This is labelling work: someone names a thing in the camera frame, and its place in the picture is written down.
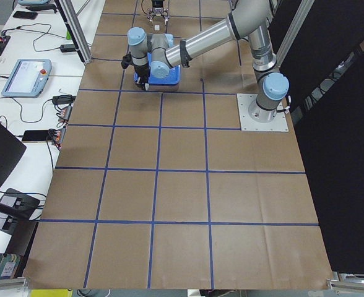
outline white mounting plate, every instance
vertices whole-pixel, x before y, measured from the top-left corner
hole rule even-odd
[[[240,114],[241,131],[254,132],[288,132],[287,119],[284,113],[277,113],[269,123],[259,123],[248,114],[248,107],[256,99],[257,94],[237,94],[238,113]]]

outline tablet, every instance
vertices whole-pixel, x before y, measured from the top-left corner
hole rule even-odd
[[[50,0],[19,0],[22,6],[48,4]]]
[[[2,96],[37,97],[43,91],[51,71],[48,59],[19,59],[7,80]]]

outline smartphone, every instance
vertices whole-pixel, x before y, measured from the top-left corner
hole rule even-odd
[[[13,17],[16,19],[28,19],[28,20],[34,20],[38,16],[37,12],[30,12],[30,11],[16,11],[13,14]]]
[[[48,130],[26,130],[22,136],[22,142],[46,142],[51,141]]]

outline brown table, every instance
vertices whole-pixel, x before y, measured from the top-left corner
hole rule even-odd
[[[176,43],[228,12],[224,0],[170,2]],[[105,4],[31,286],[324,288],[331,269],[290,118],[288,133],[240,131],[236,93],[257,89],[248,44],[191,61],[177,92],[140,91],[120,66],[127,31],[153,32],[140,4]]]

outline tablet screen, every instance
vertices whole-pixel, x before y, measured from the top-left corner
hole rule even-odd
[[[11,93],[32,92],[44,65],[43,61],[21,61],[7,91]]]

